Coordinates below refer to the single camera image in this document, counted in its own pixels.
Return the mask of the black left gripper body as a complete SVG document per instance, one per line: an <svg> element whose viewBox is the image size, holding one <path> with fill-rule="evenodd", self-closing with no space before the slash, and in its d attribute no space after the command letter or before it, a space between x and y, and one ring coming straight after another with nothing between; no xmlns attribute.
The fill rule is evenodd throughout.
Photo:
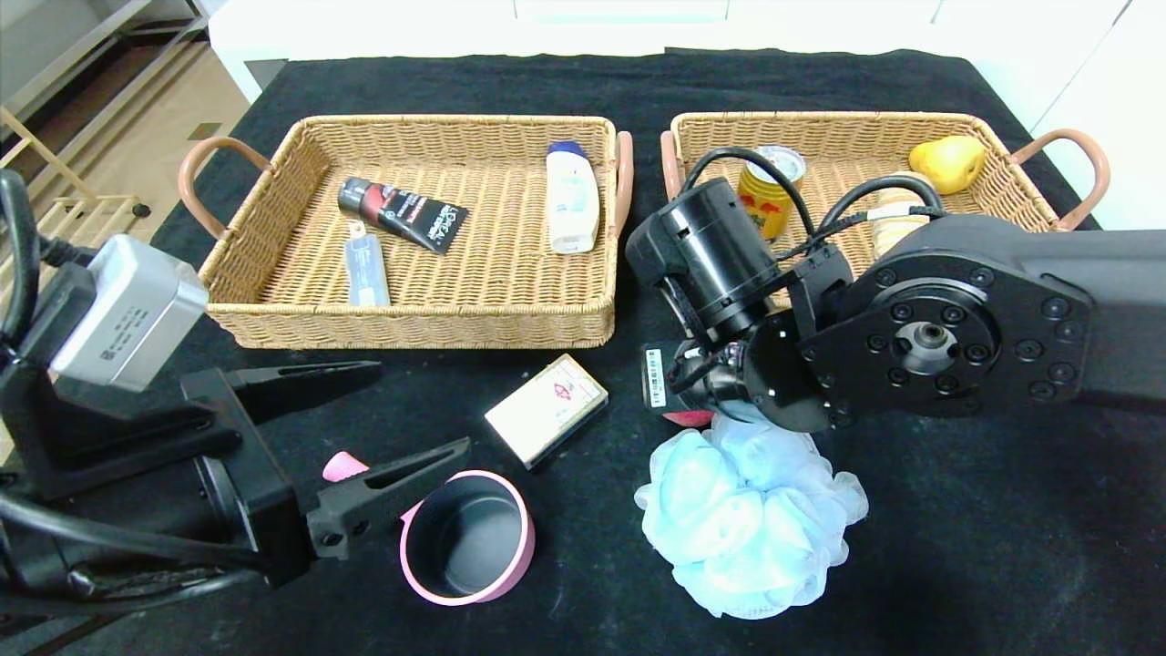
<svg viewBox="0 0 1166 656"><path fill-rule="evenodd" d="M225 404L222 423L238 443L108 484L94 508L99 520L122 528L250 546L266 558L265 581L282 587L304 574L312 557L292 481L257 426L304 408L246 407L227 373L187 374L180 390L188 400Z"/></svg>

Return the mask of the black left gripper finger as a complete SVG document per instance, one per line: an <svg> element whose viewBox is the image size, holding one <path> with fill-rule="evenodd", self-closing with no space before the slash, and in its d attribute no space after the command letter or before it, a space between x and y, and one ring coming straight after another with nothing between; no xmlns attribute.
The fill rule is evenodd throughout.
<svg viewBox="0 0 1166 656"><path fill-rule="evenodd" d="M319 491L318 507L305 515L315 557L347 559L357 539L399 519L458 473L471 445L462 437L371 466L346 451L333 454L322 472L330 485Z"/></svg>
<svg viewBox="0 0 1166 656"><path fill-rule="evenodd" d="M229 371L226 381L250 408L312 408L366 389L382 378L382 364L347 361Z"/></svg>

